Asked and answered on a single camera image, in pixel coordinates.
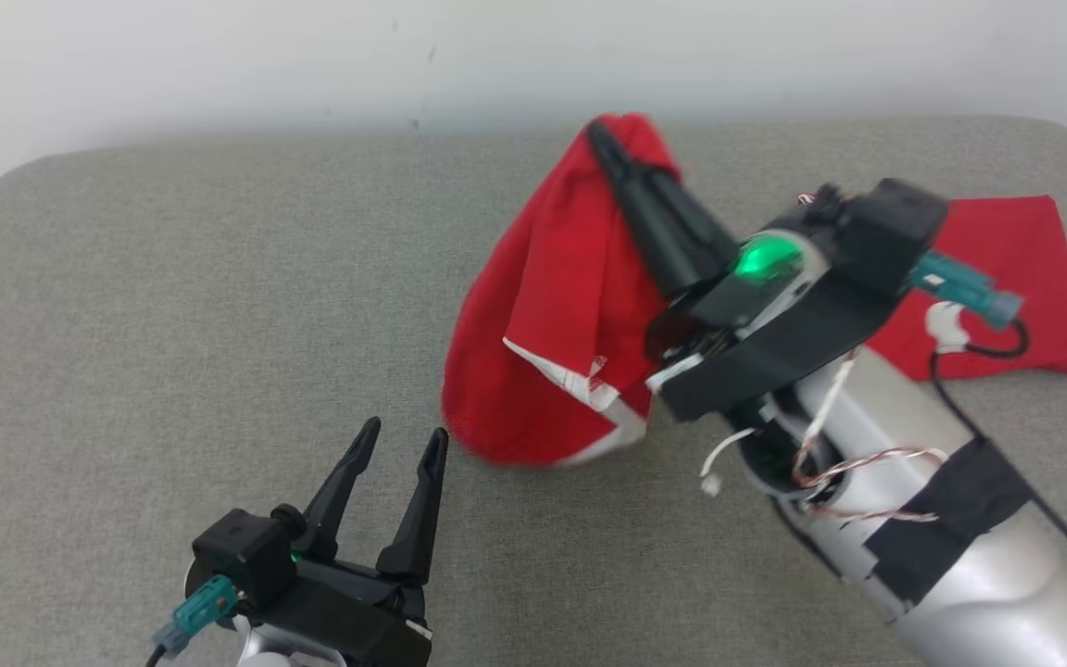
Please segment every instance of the green led indicator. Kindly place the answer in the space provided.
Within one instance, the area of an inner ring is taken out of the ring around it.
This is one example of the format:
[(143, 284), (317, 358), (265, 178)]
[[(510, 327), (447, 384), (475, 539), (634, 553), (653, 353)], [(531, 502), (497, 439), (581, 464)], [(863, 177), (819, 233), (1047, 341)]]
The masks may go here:
[(801, 269), (801, 249), (780, 236), (755, 236), (740, 249), (736, 277), (750, 284), (765, 284)]

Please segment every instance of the red garment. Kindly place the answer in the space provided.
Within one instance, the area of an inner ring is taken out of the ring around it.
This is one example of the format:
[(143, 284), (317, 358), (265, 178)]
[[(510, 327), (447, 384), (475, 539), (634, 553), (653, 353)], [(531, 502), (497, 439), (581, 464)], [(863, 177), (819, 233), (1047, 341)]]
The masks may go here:
[[(604, 116), (632, 156), (674, 171), (639, 115)], [(466, 296), (442, 407), (456, 439), (498, 464), (551, 464), (643, 435), (664, 309), (584, 134), (534, 193)]]
[[(947, 354), (941, 376), (993, 376), (1016, 368), (1067, 372), (1067, 241), (1051, 197), (954, 200), (935, 250), (991, 275), (997, 290), (1019, 292), (1024, 298), (1020, 319), (1032, 339), (1029, 351), (1013, 361)], [(936, 343), (924, 331), (924, 314), (931, 304), (927, 295), (911, 292), (867, 343), (913, 380), (928, 379)], [(1016, 345), (1013, 329), (996, 333), (973, 313), (962, 313), (961, 325), (975, 346)]]

